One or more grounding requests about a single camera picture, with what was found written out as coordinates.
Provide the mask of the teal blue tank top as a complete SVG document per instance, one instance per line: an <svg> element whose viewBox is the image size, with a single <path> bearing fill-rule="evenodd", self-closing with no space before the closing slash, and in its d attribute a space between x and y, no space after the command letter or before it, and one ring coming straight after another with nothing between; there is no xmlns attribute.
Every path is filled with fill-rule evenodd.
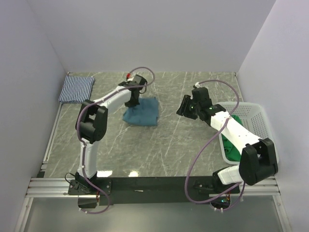
<svg viewBox="0 0 309 232"><path fill-rule="evenodd" d="M159 101L156 97L139 98L139 104L129 107L123 114L123 121L134 126L157 126Z"/></svg>

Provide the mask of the blue white striped tank top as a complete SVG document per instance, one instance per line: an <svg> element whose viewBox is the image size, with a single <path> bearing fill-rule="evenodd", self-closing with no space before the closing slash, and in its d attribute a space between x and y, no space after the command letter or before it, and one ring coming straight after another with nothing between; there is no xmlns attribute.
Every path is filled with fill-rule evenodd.
<svg viewBox="0 0 309 232"><path fill-rule="evenodd" d="M94 83L94 77L67 75L65 77L63 88L58 99L59 102L62 104L79 104L85 100L89 100Z"/></svg>

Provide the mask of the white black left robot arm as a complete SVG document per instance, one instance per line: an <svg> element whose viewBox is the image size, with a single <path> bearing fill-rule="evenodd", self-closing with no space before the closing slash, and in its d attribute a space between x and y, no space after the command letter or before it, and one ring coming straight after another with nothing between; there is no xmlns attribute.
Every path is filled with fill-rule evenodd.
<svg viewBox="0 0 309 232"><path fill-rule="evenodd" d="M81 152L75 181L79 183L80 190L85 194L93 193L97 187L98 144L106 134L109 114L114 113L122 105L137 106L140 91L146 88L147 84L144 77L128 73L126 80L109 94L97 100L86 100L82 103L76 122Z"/></svg>

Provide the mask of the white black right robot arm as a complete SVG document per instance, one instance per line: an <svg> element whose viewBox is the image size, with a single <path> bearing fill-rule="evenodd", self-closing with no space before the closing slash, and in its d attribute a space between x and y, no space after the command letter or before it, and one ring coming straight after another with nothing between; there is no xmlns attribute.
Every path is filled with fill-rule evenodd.
<svg viewBox="0 0 309 232"><path fill-rule="evenodd" d="M239 102L213 104L205 87L194 88L192 95L184 95L177 115L204 121L222 134L240 153L240 161L212 174L211 187L218 193L229 192L240 183L250 186L278 173L275 144L262 139L239 124L231 115Z"/></svg>

